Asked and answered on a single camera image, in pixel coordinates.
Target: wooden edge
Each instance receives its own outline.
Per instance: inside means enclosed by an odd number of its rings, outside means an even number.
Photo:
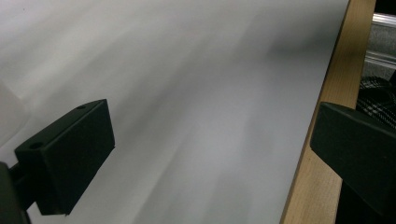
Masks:
[[[350,0],[280,223],[334,223],[341,178],[310,148],[320,102],[355,108],[375,0]]]

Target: plaid fabric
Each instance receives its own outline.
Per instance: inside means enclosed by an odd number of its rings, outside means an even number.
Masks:
[[[356,110],[396,129],[396,87],[380,77],[364,77]]]
[[[381,77],[363,77],[361,79],[361,90],[388,87],[392,87],[392,84]]]

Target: screw hole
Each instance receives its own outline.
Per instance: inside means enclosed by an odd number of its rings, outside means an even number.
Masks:
[[[42,143],[42,142],[36,142],[36,143],[33,143],[32,145],[30,145],[29,148],[36,149],[36,148],[42,147],[43,145],[44,145],[44,143]]]

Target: black clamp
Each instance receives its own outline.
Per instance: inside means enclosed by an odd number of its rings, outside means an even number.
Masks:
[[[30,223],[42,215],[70,214],[115,146],[106,100],[81,105],[22,143],[19,163],[0,162],[0,223]]]
[[[341,178],[336,223],[396,223],[396,131],[321,103],[310,146]]]

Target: white surface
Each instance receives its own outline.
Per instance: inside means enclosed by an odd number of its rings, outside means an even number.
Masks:
[[[102,98],[116,136],[72,214],[33,222],[277,223],[346,7],[0,0],[0,76],[30,113],[0,159]]]
[[[20,130],[27,118],[21,99],[0,80],[0,147]]]

